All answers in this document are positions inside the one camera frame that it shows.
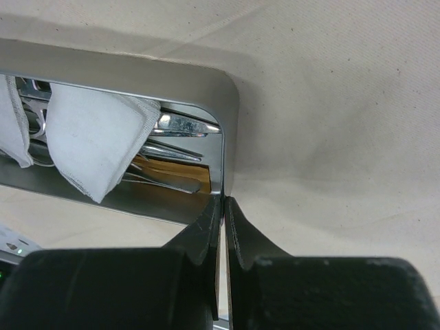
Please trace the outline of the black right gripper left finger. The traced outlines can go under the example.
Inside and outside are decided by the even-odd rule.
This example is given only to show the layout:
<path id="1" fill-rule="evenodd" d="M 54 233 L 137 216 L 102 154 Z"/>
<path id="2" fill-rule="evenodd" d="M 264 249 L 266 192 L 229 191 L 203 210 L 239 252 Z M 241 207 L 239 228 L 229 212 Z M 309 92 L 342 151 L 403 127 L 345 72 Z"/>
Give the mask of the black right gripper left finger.
<path id="1" fill-rule="evenodd" d="M 211 329 L 222 201 L 162 247 L 40 250 L 1 290 L 2 329 Z"/>

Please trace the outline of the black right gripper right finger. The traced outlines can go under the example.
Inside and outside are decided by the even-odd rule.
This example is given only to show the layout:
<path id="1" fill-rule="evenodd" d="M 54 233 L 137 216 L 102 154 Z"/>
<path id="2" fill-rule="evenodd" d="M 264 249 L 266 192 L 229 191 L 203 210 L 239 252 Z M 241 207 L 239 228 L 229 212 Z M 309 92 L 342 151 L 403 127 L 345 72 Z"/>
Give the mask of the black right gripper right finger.
<path id="1" fill-rule="evenodd" d="M 292 256 L 224 205 L 231 329 L 438 329 L 420 273 L 401 258 Z"/>

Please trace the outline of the metal instrument tray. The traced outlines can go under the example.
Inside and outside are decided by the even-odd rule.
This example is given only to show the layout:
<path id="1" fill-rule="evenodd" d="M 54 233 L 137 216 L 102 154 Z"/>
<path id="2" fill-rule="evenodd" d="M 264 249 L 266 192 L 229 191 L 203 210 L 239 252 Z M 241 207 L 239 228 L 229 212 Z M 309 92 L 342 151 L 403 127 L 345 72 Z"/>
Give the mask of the metal instrument tray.
<path id="1" fill-rule="evenodd" d="M 152 145 L 179 150 L 198 160 L 157 155 L 158 160 L 205 166 L 210 171 L 211 195 L 232 191 L 239 114 L 239 93 L 222 71 L 135 56 L 89 52 L 1 38 L 1 74 L 34 78 L 98 91 L 160 101 L 171 117 L 187 116 L 210 127 L 203 137 L 159 133 Z M 191 224 L 206 207 L 209 194 L 178 192 L 150 184 L 122 182 L 96 203 L 55 168 L 19 165 L 1 156 L 1 185 L 72 200 L 131 215 Z"/>

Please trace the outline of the beige cloth drape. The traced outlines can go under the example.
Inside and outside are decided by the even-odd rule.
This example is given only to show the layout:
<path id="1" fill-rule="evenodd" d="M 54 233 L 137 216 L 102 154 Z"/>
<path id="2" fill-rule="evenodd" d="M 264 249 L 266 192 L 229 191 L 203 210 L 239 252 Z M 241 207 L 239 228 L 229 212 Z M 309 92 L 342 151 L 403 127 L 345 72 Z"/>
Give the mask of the beige cloth drape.
<path id="1" fill-rule="evenodd" d="M 228 72 L 233 193 L 262 231 L 439 262 L 438 1 L 2 1 L 1 35 Z"/>

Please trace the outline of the white gauze pad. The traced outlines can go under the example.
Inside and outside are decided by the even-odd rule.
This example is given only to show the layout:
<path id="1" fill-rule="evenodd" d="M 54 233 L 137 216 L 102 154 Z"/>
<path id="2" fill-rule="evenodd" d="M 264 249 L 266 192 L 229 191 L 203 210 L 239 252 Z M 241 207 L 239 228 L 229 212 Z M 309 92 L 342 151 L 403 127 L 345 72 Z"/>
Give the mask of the white gauze pad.
<path id="1" fill-rule="evenodd" d="M 45 136 L 60 174 L 100 203 L 160 118 L 158 101 L 52 83 Z"/>
<path id="2" fill-rule="evenodd" d="M 1 75 L 1 150 L 21 168 L 34 164 L 29 154 L 29 122 L 14 76 Z"/>

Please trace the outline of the steel tweezers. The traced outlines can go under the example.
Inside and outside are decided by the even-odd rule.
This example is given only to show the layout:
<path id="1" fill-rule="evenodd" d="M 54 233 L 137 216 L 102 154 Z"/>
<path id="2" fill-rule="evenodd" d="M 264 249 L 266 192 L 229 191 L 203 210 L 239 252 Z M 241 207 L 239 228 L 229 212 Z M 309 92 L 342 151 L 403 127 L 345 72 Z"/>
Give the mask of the steel tweezers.
<path id="1" fill-rule="evenodd" d="M 178 177 L 174 175 L 165 175 L 162 177 L 155 177 L 143 172 L 127 171 L 123 177 L 123 182 L 149 184 L 161 188 L 168 188 L 183 193 L 194 194 L 201 190 L 202 183 L 197 179 Z"/>

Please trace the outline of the brown indicator tape strip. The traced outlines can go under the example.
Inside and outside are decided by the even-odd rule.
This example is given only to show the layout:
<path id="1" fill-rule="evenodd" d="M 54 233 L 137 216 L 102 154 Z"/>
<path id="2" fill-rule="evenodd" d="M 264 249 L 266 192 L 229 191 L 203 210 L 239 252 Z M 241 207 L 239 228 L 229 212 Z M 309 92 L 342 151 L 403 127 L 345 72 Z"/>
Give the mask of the brown indicator tape strip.
<path id="1" fill-rule="evenodd" d="M 201 183 L 200 193 L 211 193 L 210 172 L 206 166 L 183 164 L 168 160 L 146 160 L 141 155 L 136 155 L 133 159 L 133 163 L 139 166 L 142 170 L 147 170 L 150 173 L 158 173 L 160 179 L 164 178 L 165 175 L 196 179 Z"/>

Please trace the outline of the steel forceps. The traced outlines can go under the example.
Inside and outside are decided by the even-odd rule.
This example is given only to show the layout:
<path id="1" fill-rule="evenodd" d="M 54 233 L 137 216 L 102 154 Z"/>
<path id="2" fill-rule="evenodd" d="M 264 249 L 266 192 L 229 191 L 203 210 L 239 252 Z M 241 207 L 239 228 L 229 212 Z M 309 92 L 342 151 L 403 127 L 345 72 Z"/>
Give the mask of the steel forceps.
<path id="1" fill-rule="evenodd" d="M 146 157 L 165 157 L 175 160 L 185 160 L 189 162 L 200 162 L 202 155 L 191 153 L 175 147 L 158 144 L 155 142 L 146 142 L 139 151 Z"/>

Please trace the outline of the steel hemostat clamp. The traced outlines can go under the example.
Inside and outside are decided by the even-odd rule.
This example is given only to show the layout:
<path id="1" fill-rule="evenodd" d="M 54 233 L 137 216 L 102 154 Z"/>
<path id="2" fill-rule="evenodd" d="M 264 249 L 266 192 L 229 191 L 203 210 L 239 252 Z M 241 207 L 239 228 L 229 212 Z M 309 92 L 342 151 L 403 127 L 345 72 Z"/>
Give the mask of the steel hemostat clamp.
<path id="1" fill-rule="evenodd" d="M 221 129 L 203 120 L 176 113 L 161 113 L 151 136 L 204 138 L 209 134 L 220 134 Z"/>

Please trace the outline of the steel scissors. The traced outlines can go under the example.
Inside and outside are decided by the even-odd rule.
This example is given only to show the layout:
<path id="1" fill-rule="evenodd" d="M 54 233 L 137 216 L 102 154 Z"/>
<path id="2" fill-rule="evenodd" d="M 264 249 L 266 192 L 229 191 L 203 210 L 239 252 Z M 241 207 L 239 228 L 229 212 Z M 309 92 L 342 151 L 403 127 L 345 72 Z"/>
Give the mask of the steel scissors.
<path id="1" fill-rule="evenodd" d="M 47 106 L 52 95 L 48 82 L 16 77 L 16 88 L 28 118 L 31 139 L 45 134 Z"/>

